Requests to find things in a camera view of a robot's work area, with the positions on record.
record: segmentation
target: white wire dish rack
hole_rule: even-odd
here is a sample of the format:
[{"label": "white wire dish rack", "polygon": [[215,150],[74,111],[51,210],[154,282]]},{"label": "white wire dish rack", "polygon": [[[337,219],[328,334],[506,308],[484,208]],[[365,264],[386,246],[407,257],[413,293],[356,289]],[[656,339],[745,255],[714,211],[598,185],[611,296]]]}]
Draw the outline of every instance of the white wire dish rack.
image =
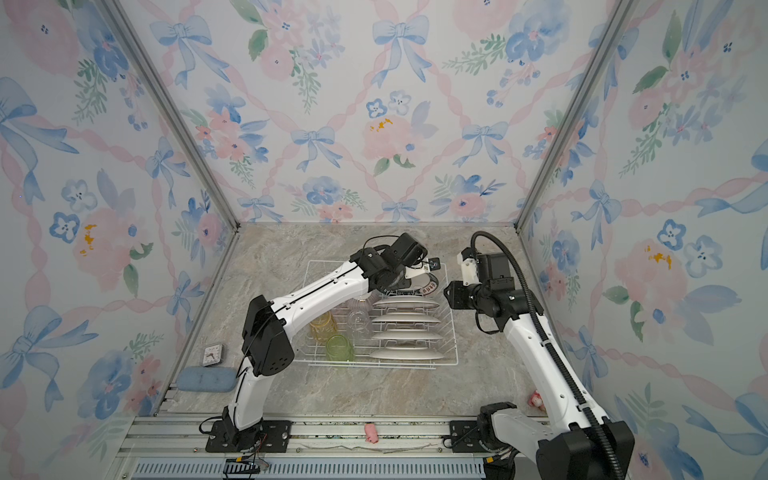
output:
[{"label": "white wire dish rack", "polygon": [[[306,266],[304,276],[304,285],[312,283],[322,278],[328,273],[333,272],[343,262],[334,260],[310,260]],[[333,318],[336,320],[339,333],[344,335],[354,345],[355,361],[353,362],[332,362],[326,358],[326,347],[323,343],[318,343],[312,337],[309,326],[302,329],[296,338],[293,339],[294,349],[296,350],[295,362],[306,362],[312,366],[345,366],[345,367],[370,367],[384,369],[436,369],[439,366],[458,365],[458,350],[456,349],[456,332],[453,327],[453,312],[448,306],[448,301],[441,294],[442,288],[448,284],[448,272],[445,266],[437,272],[441,273],[441,285],[438,290],[429,296],[429,299],[439,304],[437,308],[429,310],[420,308],[373,308],[369,311],[371,320],[393,312],[420,312],[428,313],[430,316],[440,320],[436,324],[403,324],[403,323],[371,323],[373,333],[383,332],[393,328],[418,328],[427,329],[430,332],[438,333],[442,336],[440,340],[419,340],[409,342],[417,346],[426,346],[437,350],[443,354],[443,358],[437,360],[387,360],[370,358],[369,354],[385,346],[394,346],[398,343],[395,340],[374,340],[374,339],[355,339],[346,328],[349,307],[346,304],[331,310]]]}]

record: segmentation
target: green glass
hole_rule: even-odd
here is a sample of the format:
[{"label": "green glass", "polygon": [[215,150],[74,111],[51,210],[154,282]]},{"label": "green glass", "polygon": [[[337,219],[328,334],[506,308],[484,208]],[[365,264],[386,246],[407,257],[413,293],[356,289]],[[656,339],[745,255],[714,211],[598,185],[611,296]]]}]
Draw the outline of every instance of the green glass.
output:
[{"label": "green glass", "polygon": [[326,343],[326,358],[331,362],[354,362],[355,349],[344,335],[334,335]]}]

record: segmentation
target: pink flower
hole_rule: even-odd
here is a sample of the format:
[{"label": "pink flower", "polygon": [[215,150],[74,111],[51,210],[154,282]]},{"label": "pink flower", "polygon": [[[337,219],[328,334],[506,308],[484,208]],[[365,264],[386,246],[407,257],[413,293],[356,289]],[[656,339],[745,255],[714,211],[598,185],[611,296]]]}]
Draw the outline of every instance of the pink flower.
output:
[{"label": "pink flower", "polygon": [[629,123],[635,130],[640,130],[656,120],[662,108],[664,108],[664,96],[658,89],[643,90],[629,108]]},{"label": "pink flower", "polygon": [[478,194],[463,194],[451,202],[451,212],[457,217],[481,217],[485,212],[485,200]]},{"label": "pink flower", "polygon": [[459,0],[453,7],[453,21],[456,28],[472,40],[488,36],[490,31],[506,26],[517,8],[516,0],[500,2],[467,2]]},{"label": "pink flower", "polygon": [[211,130],[215,130],[217,133],[224,134],[227,137],[237,136],[240,125],[230,120],[228,111],[222,111],[222,114],[218,114],[211,110],[208,112],[208,116],[210,117],[209,125]]},{"label": "pink flower", "polygon": [[626,258],[615,263],[616,277],[627,287],[630,300],[643,309],[636,322],[644,322],[643,335],[653,343],[663,336],[674,343],[672,329],[685,325],[675,313],[676,305],[687,293],[687,277],[680,261],[656,240],[637,242]]},{"label": "pink flower", "polygon": [[5,0],[5,13],[29,60],[50,74],[74,77],[80,44],[66,10],[49,0]]},{"label": "pink flower", "polygon": [[242,138],[217,136],[216,155],[219,158],[229,158],[232,161],[241,162],[247,152],[248,144]]},{"label": "pink flower", "polygon": [[554,290],[555,298],[560,300],[565,295],[565,275],[552,262],[544,270],[549,275],[549,285]]},{"label": "pink flower", "polygon": [[160,368],[160,359],[154,358],[153,355],[147,356],[134,370],[133,383],[135,385],[148,385],[152,381],[152,375],[154,375],[157,369]]},{"label": "pink flower", "polygon": [[283,6],[270,4],[271,12],[262,14],[264,24],[270,28],[270,40],[273,43],[287,43],[290,47],[298,47],[303,41],[301,32],[304,22],[293,10],[293,2],[283,0]]},{"label": "pink flower", "polygon": [[634,438],[629,469],[636,480],[670,480],[669,471],[654,447],[639,436]]},{"label": "pink flower", "polygon": [[546,140],[547,142],[552,141],[555,135],[558,134],[558,129],[555,127],[544,127],[544,133],[536,137],[536,140],[542,141]]},{"label": "pink flower", "polygon": [[197,135],[195,137],[198,140],[210,140],[212,141],[214,138],[210,136],[210,128],[208,127],[195,127],[197,130]]},{"label": "pink flower", "polygon": [[221,234],[221,220],[216,214],[203,214],[197,224],[197,237],[203,247],[214,247]]},{"label": "pink flower", "polygon": [[259,58],[264,74],[277,81],[285,81],[293,70],[293,57],[287,48],[271,45],[261,52]]},{"label": "pink flower", "polygon": [[72,253],[78,268],[95,276],[101,292],[114,290],[131,262],[130,252],[147,243],[144,220],[128,211],[123,217],[111,208],[94,210],[81,222]]},{"label": "pink flower", "polygon": [[415,145],[410,122],[396,116],[368,122],[362,135],[366,143],[362,154],[369,160],[392,159],[396,154],[404,154],[406,145]]},{"label": "pink flower", "polygon": [[141,409],[141,403],[147,398],[147,387],[136,385],[125,396],[126,402],[123,407],[124,412],[136,412]]}]

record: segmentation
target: clear glass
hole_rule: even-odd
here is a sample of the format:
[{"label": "clear glass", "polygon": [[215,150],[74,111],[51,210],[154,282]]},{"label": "clear glass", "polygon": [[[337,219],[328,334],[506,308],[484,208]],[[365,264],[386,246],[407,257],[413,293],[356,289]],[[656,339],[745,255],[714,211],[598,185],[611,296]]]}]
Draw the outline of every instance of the clear glass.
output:
[{"label": "clear glass", "polygon": [[346,329],[357,345],[365,340],[370,340],[373,335],[371,316],[363,310],[350,312],[346,317]]}]

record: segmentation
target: white plate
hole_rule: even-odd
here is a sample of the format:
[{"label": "white plate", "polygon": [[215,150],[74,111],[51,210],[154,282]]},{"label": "white plate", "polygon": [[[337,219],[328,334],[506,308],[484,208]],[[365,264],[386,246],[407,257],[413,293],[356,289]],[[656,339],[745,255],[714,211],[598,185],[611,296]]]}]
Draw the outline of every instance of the white plate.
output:
[{"label": "white plate", "polygon": [[442,340],[442,335],[421,329],[389,329],[373,334],[374,340]]},{"label": "white plate", "polygon": [[440,360],[445,355],[437,350],[430,349],[378,349],[373,350],[370,354],[372,359],[382,360]]},{"label": "white plate", "polygon": [[439,319],[419,312],[392,312],[371,319],[373,323],[440,323]]},{"label": "white plate", "polygon": [[439,304],[423,296],[418,295],[397,295],[387,296],[374,303],[373,306],[379,308],[436,308]]}]

